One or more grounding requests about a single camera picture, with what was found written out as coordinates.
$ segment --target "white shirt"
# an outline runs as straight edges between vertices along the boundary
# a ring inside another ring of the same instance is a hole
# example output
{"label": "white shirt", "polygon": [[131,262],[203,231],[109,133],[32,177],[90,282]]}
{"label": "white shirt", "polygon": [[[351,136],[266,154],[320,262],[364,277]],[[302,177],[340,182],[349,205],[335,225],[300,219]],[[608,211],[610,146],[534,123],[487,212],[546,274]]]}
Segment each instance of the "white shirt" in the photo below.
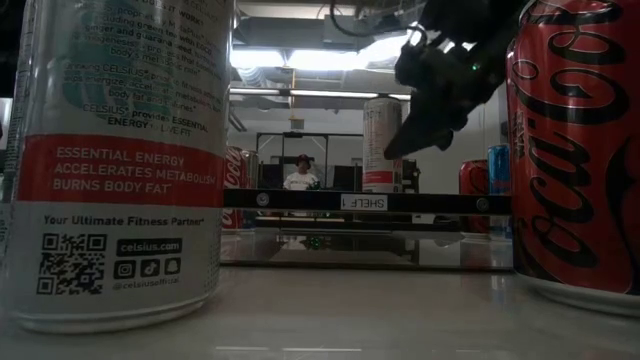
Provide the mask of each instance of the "white shirt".
{"label": "white shirt", "polygon": [[287,179],[284,181],[284,188],[287,190],[307,190],[309,185],[312,185],[317,181],[318,178],[313,174],[306,173],[302,175],[298,172],[294,172],[287,176]]}

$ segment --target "qr code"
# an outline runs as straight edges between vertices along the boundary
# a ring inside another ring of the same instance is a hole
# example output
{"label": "qr code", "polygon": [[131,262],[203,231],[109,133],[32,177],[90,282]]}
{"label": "qr code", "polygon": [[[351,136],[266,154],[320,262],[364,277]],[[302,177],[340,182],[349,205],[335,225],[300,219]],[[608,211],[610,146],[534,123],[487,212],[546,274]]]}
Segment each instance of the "qr code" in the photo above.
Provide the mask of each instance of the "qr code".
{"label": "qr code", "polygon": [[43,234],[39,295],[102,294],[105,234]]}

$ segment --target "person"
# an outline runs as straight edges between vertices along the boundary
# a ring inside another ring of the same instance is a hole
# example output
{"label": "person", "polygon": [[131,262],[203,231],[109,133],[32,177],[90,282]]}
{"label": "person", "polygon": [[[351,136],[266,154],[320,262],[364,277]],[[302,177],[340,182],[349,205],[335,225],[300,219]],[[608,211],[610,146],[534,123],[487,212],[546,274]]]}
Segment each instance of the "person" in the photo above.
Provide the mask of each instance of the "person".
{"label": "person", "polygon": [[287,176],[284,181],[284,188],[287,190],[307,190],[309,186],[318,182],[318,178],[309,172],[311,162],[305,154],[298,156],[296,159],[298,171]]}

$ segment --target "white can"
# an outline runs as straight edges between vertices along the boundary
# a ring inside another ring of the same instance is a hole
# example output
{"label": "white can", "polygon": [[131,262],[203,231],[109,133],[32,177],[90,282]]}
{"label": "white can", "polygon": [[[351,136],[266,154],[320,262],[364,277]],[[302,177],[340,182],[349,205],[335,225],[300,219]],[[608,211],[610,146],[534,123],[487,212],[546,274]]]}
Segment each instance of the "white can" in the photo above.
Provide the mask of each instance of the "white can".
{"label": "white can", "polygon": [[74,333],[216,285],[232,1],[29,0],[6,163],[10,313]]}
{"label": "white can", "polygon": [[399,100],[379,97],[364,105],[362,190],[402,192],[402,159],[386,160],[384,149],[402,126]]}

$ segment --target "red can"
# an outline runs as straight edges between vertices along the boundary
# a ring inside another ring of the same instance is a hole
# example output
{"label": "red can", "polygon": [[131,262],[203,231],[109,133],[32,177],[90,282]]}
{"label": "red can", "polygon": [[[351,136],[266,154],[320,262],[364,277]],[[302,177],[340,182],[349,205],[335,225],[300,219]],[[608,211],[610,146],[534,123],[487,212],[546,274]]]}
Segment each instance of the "red can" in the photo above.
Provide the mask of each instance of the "red can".
{"label": "red can", "polygon": [[[472,160],[462,164],[458,183],[460,195],[488,195],[487,160]],[[489,238],[488,216],[462,216],[460,222],[463,235],[473,238]]]}
{"label": "red can", "polygon": [[507,55],[514,266],[543,293],[640,315],[640,2],[545,0]]}
{"label": "red can", "polygon": [[[224,166],[224,188],[245,189],[249,183],[247,163],[242,156],[242,149],[235,146],[227,146]],[[242,229],[242,210],[223,209],[222,228],[227,230]]]}

